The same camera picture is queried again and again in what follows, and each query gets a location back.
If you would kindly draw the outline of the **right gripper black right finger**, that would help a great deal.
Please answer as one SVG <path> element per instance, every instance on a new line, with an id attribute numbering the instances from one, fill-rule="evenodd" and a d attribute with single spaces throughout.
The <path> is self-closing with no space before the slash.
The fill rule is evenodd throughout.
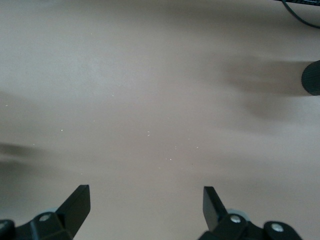
<path id="1" fill-rule="evenodd" d="M 208 230 L 198 240 L 264 240 L 263 229 L 237 209 L 226 209 L 212 186 L 203 188 L 202 212 Z"/>

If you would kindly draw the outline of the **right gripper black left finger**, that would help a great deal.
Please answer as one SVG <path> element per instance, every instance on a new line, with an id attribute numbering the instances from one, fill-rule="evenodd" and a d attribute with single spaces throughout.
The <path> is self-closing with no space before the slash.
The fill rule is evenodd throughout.
<path id="1" fill-rule="evenodd" d="M 79 185 L 55 210 L 15 228 L 14 240 L 73 240 L 90 213 L 90 187 Z"/>

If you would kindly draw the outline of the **black ribbed foam cylinder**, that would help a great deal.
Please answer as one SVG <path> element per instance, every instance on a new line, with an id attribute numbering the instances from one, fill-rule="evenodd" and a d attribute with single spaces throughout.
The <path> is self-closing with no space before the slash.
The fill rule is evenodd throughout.
<path id="1" fill-rule="evenodd" d="M 301 84 L 312 96 L 320 96 L 320 60 L 312 62 L 304 69 Z"/>

